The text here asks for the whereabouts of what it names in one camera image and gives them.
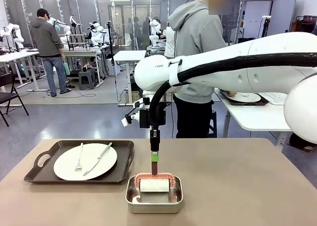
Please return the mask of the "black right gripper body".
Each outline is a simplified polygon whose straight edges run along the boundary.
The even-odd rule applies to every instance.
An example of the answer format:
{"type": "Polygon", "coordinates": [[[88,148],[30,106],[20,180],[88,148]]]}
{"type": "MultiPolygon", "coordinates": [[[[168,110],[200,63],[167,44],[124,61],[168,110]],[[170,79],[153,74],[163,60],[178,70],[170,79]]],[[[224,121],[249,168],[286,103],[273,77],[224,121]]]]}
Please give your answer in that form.
{"type": "Polygon", "coordinates": [[[154,117],[152,120],[150,117],[150,111],[148,109],[141,109],[139,111],[139,127],[140,128],[150,128],[151,126],[159,127],[166,124],[166,103],[159,102],[156,108],[154,117]]]}

